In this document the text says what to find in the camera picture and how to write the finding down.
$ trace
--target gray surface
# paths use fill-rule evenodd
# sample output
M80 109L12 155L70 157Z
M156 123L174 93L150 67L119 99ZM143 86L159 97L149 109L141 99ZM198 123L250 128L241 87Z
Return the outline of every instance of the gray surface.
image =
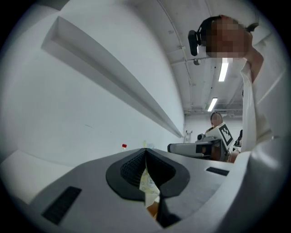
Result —
M161 155L183 164L190 173L190 182L177 197L166 199L166 204L171 213L184 219L196 212L224 182L225 176L206 171L209 167L215 167L230 171L233 164L218 161L195 159L179 156L164 151L158 151Z
M2 154L2 153L0 153L0 164L6 159L6 158L8 158L8 154Z
M81 164L43 190L30 204L41 214L68 186L81 188L60 226L76 232L155 232L161 226L143 202L120 198L107 184L105 173L114 162L136 152L126 151Z
M69 0L38 0L38 4L61 10Z
M33 224L38 229L45 229L44 232L47 233L74 233L75 231L70 231L67 229L60 228L54 224L48 222L45 218L41 215L36 213L32 208L30 208L24 201L21 199L11 196L11 200L15 207L26 217L30 220L30 223Z
M126 151L81 164L44 189L30 204L42 214L68 187L82 189L60 226L77 232L156 232L162 227L150 216L144 203L120 198L107 184L105 173L114 162L136 152ZM205 171L208 167L229 170L232 164L204 161L154 150L190 172L188 186L178 197L167 200L171 212L184 218L199 209L218 189L225 176Z
M127 151L84 163L44 189L30 204L33 220L39 226L72 232L241 232L270 207L284 185L290 169L290 138L259 144L252 154L241 153L234 164L206 161L155 150L190 172L182 193L166 200L171 213L181 221L163 229L144 204L120 198L105 180L107 168L115 161L136 152ZM207 172L208 167L230 170L221 176ZM68 186L82 192L60 227L49 224L40 214Z

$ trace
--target person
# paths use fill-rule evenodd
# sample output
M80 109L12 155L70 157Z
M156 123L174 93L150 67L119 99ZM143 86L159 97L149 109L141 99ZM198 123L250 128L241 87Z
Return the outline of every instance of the person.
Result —
M242 141L242 130L240 132L239 137L237 138L235 144L233 145L233 151L237 151L240 153L240 150L238 149L238 147L241 147L241 141Z
M210 130L213 130L215 127L219 126L222 124L222 116L219 112L213 112L210 116L210 122L212 127L206 130L205 133L208 133Z
M211 17L208 21L205 20L202 25L201 45L206 47L208 56L239 58L246 61L241 70L244 82L243 130L245 132L241 152L251 151L256 144L271 139L275 133L278 136L288 135L290 130L276 127L280 122L277 122L274 117L275 112L283 111L282 105L275 103L285 101L282 89L286 88L284 82L289 82L287 80L289 65L286 63L288 60L284 57L276 37L270 34L256 45L256 49L252 44L251 32L254 32L257 23L245 28L235 19L219 15Z
M234 146L235 146L235 147L241 147L241 141L242 141L242 130L240 131L240 135L239 135L239 137L237 138L237 140L236 140Z
M206 130L205 134L208 133L209 131L213 130L214 128L216 128L217 126L219 126L220 124L223 123L223 119L222 119L222 115L219 113L219 112L213 112L210 116L210 122L211 122L211 125L212 127L209 128L208 130ZM202 148L202 153L205 154L206 153L206 148ZM219 146L219 143L217 144L214 144L211 148L211 157L210 159L211 160L216 160L216 161L219 161L220 157L221 157L221 154L220 154L220 146ZM237 154L230 154L230 156L228 157L227 161L226 162L231 162L231 157L232 155L236 156Z

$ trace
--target person in background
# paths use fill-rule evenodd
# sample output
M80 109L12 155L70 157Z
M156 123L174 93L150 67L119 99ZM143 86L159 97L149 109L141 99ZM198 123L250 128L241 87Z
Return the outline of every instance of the person in background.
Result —
M222 115L219 112L213 112L210 116L210 122L212 127L206 130L205 134L208 133L209 131L213 130L215 127L219 126L220 124L223 123ZM227 162L232 162L234 163L236 156L238 155L238 152L231 152L231 155ZM220 148L219 148L219 143L215 144L212 146L211 149L211 160L219 161L221 155L220 155Z
M240 135L239 135L238 139L236 140L234 146L241 147L241 141L242 141L242 130L241 130Z
M219 112L213 112L210 116L210 122L212 127L209 128L208 130L206 130L205 133L208 133L210 130L213 130L215 127L219 126L220 124L222 124L223 120L222 120L222 116Z

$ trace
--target black slot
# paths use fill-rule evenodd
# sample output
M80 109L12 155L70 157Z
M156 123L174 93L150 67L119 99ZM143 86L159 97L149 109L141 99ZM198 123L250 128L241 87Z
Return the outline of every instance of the black slot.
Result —
M209 167L206 169L208 172L213 172L213 173L216 173L216 174L219 174L219 175L222 175L222 176L227 176L229 171L227 170L222 170L222 169L219 169L219 168L214 168L214 167Z
M42 216L50 222L58 225L82 190L76 187L68 187L48 208Z
M176 169L168 164L166 161L161 160L149 150L146 154L147 170L155 182L156 186L160 189L161 185L171 180L176 174Z
M120 168L121 176L136 188L140 187L140 178L146 168L145 152L126 162Z
M172 224L175 224L181 220L175 214L169 212L168 207L163 198L160 200L158 215L156 219L160 223L160 225L164 228Z

